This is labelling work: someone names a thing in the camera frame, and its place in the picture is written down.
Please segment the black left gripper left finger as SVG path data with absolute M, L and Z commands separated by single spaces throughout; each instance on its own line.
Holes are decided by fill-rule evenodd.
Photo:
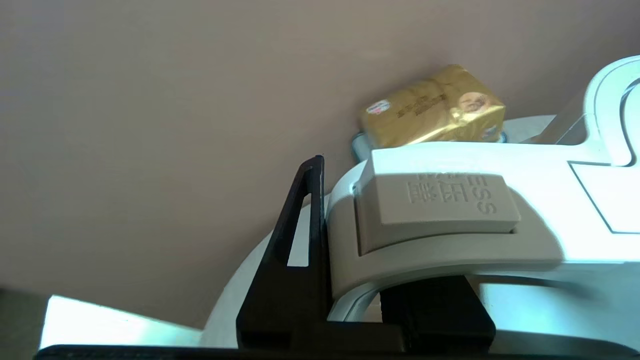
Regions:
M 403 352 L 399 326 L 329 321 L 333 306 L 322 156 L 298 168 L 247 296 L 238 312 L 238 345 L 295 352 Z M 303 202 L 310 196 L 308 264 L 289 266 Z

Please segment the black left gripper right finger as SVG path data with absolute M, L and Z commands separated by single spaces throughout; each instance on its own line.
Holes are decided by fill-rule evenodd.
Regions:
M 409 352 L 487 352 L 496 325 L 467 278 L 442 276 L 379 293 L 382 322 L 402 329 Z

